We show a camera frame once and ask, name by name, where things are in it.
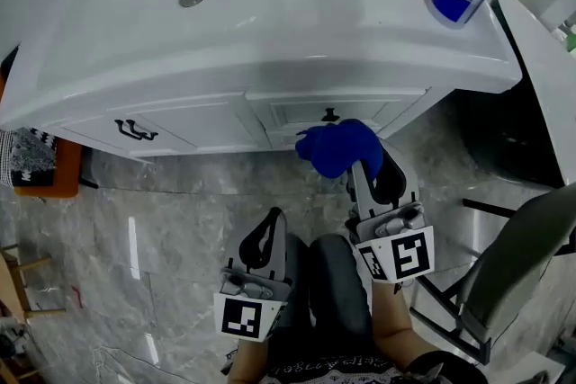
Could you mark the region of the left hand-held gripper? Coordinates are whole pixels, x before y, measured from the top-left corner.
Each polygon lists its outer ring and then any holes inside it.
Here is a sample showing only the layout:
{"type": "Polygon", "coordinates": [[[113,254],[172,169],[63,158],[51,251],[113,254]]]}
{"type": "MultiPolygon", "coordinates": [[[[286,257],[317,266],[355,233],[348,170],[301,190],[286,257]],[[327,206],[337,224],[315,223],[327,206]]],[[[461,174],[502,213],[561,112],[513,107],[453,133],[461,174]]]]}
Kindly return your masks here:
{"type": "Polygon", "coordinates": [[[285,276],[287,220],[272,207],[225,245],[220,291],[213,296],[218,334],[263,343],[277,327],[292,291],[285,276]]]}

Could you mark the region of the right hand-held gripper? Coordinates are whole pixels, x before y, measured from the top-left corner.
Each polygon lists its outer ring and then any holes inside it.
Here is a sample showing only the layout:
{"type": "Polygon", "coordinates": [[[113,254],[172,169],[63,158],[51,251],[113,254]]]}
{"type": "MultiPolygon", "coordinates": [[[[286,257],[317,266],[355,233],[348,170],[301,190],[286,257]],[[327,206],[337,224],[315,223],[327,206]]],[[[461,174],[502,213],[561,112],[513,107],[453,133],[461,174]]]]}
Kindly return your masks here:
{"type": "Polygon", "coordinates": [[[346,228],[360,273],[377,283],[402,284],[435,269],[434,230],[418,201],[414,168],[392,145],[381,145],[383,162],[372,190],[361,161],[347,170],[355,205],[346,228]]]}

